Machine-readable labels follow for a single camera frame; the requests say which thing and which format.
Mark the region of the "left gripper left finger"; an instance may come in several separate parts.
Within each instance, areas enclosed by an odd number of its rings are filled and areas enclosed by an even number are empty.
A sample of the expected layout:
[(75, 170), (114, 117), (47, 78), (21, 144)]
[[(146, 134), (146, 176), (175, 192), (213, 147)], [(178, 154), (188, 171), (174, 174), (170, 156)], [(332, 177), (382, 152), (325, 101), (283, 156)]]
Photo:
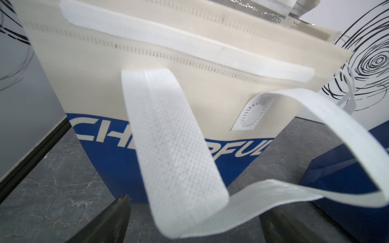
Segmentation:
[(122, 243), (131, 216), (131, 199), (124, 194), (110, 204), (68, 243)]

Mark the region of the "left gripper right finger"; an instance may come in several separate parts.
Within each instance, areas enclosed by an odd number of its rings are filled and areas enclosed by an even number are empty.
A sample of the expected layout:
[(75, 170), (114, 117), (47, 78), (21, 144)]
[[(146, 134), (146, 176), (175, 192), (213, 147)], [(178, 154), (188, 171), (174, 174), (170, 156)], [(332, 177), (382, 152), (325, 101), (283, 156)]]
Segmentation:
[(283, 209), (271, 209), (259, 215), (267, 243), (325, 243), (316, 233)]

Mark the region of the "takeout bag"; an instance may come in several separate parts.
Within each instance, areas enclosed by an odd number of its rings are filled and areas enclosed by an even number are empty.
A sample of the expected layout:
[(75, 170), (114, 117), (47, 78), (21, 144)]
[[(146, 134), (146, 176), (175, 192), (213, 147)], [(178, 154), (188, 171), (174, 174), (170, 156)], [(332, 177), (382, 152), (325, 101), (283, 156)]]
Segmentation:
[[(313, 159), (300, 184), (316, 189), (361, 194), (377, 191), (345, 145)], [(327, 215), (361, 243), (389, 241), (389, 208), (363, 208), (326, 198), (315, 201)]]
[[(387, 150), (319, 94), (351, 52), (211, 1), (13, 1), (78, 139), (136, 154), (167, 238), (231, 230), (280, 205), (327, 198), (389, 203)], [(222, 158), (258, 156), (305, 107), (340, 138), (376, 191), (349, 194), (274, 179), (230, 195)]]

